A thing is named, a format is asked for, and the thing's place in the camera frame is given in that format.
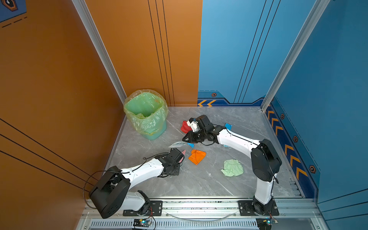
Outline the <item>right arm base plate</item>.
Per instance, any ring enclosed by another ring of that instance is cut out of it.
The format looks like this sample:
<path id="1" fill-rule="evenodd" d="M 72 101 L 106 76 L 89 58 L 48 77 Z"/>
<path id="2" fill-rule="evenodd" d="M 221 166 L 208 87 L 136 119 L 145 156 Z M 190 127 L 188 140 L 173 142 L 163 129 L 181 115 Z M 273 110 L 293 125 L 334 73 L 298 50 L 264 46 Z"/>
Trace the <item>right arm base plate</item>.
<path id="1" fill-rule="evenodd" d="M 241 216 L 279 216 L 274 199 L 271 199 L 266 205 L 257 200 L 239 200 L 238 208 Z"/>

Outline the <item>teal dustpan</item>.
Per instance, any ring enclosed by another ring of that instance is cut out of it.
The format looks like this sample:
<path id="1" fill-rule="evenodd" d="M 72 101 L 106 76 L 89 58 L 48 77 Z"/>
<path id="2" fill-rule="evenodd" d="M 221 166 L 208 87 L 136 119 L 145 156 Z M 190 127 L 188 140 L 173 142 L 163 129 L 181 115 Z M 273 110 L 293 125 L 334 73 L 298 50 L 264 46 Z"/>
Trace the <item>teal dustpan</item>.
<path id="1" fill-rule="evenodd" d="M 186 155 L 186 150 L 183 150 L 181 153 L 182 153 L 183 156 L 182 156 L 181 160 L 179 161 L 179 164 L 181 164 L 184 161 L 185 155 Z"/>

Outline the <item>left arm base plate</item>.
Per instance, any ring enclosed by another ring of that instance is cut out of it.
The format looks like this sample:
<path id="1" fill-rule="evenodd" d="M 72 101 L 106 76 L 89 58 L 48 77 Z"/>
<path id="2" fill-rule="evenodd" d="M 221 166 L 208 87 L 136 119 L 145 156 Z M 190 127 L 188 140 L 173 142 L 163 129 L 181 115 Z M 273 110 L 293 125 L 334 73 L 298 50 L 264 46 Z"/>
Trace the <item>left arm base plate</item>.
<path id="1" fill-rule="evenodd" d="M 163 201 L 153 200 L 145 204 L 139 211 L 124 210 L 123 216 L 126 217 L 138 217 L 138 216 L 151 216 L 158 217 L 162 215 Z"/>

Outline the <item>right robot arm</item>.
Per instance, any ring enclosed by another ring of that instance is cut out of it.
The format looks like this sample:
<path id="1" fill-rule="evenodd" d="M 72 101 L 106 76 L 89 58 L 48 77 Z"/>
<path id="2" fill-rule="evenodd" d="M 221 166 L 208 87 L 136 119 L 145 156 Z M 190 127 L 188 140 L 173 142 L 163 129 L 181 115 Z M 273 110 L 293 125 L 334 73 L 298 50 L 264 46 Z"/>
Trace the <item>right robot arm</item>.
<path id="1" fill-rule="evenodd" d="M 183 141 L 188 143 L 203 143 L 206 140 L 229 146 L 251 159 L 257 182 L 253 201 L 248 207 L 255 215 L 278 216 L 279 210 L 273 197 L 273 187 L 274 183 L 278 183 L 277 174 L 282 161 L 272 142 L 268 139 L 253 140 L 236 134 L 224 126 L 213 125 L 209 129 L 189 131 L 183 138 Z"/>

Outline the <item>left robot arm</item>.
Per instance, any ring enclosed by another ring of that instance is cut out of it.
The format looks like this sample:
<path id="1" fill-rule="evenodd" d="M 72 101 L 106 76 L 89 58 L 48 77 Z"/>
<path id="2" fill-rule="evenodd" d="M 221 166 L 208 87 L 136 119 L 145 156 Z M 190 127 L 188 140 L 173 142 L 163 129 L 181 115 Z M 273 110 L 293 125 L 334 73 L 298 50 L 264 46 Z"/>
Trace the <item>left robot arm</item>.
<path id="1" fill-rule="evenodd" d="M 133 211 L 138 215 L 150 213 L 151 200 L 141 190 L 130 189 L 151 178 L 178 175 L 186 152 L 177 148 L 144 158 L 144 163 L 119 169 L 110 167 L 89 192 L 89 198 L 100 216 L 107 219 L 120 210 Z"/>

